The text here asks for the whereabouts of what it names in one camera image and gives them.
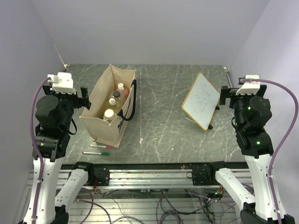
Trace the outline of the amber liquid bottle white cap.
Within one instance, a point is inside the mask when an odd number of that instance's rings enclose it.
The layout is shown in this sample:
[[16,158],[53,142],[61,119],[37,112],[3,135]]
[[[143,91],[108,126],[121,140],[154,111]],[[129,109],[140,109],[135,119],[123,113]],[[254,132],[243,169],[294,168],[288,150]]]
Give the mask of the amber liquid bottle white cap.
[[115,98],[110,98],[108,101],[108,106],[110,109],[119,112],[122,109],[122,105]]

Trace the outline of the pale green bottle cream cap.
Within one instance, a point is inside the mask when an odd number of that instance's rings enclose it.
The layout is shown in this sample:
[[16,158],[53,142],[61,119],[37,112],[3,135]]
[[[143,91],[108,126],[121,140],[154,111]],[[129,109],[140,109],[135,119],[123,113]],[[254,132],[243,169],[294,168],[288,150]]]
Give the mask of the pale green bottle cream cap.
[[112,109],[106,109],[103,115],[103,119],[109,123],[111,123],[116,117],[117,114]]

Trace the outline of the clear square bottle black cap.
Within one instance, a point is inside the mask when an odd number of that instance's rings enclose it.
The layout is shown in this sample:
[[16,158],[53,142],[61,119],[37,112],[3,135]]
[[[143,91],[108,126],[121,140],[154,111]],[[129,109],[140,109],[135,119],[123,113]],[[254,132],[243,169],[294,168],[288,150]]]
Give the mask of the clear square bottle black cap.
[[114,91],[113,92],[113,97],[119,104],[124,104],[126,102],[125,95],[119,91]]

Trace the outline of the pink liquid bottle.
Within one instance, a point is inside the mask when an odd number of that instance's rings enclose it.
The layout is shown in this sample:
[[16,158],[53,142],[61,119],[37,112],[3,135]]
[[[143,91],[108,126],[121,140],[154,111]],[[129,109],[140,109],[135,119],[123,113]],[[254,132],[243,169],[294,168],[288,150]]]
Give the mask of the pink liquid bottle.
[[122,95],[124,95],[125,99],[129,96],[129,89],[125,87],[123,83],[117,84],[117,91],[119,91]]

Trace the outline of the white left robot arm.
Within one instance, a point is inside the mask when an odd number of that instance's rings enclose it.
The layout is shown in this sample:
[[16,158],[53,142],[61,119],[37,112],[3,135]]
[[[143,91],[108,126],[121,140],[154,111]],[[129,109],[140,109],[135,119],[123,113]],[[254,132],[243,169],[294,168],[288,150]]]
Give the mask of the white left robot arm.
[[57,182],[66,149],[73,133],[70,131],[74,110],[89,109],[87,87],[77,93],[56,93],[44,85],[45,95],[33,102],[32,118],[38,120],[31,126],[33,141],[34,177],[31,197],[22,224],[66,224],[69,207],[84,185],[95,181],[94,168],[88,162],[76,162],[66,184],[57,192]]

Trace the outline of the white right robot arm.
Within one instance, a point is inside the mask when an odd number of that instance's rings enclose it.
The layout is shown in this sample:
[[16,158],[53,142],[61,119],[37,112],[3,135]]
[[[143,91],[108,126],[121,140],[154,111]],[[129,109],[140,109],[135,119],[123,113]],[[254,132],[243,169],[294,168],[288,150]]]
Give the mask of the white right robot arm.
[[207,171],[207,181],[219,183],[229,193],[240,210],[244,224],[293,224],[294,217],[287,214],[275,189],[272,141],[264,126],[271,119],[271,103],[265,99],[266,85],[258,90],[239,94],[237,88],[222,86],[220,105],[230,100],[234,110],[233,128],[236,141],[244,155],[251,174],[254,193],[251,194],[233,175],[225,162],[214,162]]

